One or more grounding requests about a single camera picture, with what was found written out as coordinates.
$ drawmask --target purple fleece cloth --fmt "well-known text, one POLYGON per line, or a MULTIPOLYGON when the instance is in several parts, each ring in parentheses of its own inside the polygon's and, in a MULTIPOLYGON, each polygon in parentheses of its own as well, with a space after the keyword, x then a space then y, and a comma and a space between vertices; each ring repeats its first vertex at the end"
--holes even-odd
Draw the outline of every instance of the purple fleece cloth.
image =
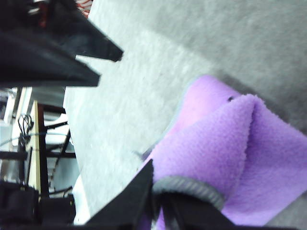
MULTIPOLYGON (((240 96, 210 76, 189 87, 149 159, 154 183, 183 176, 216 188, 222 213, 237 225, 264 225, 307 189, 307 138, 257 96, 240 96)), ((164 228, 162 215, 157 226, 164 228)))

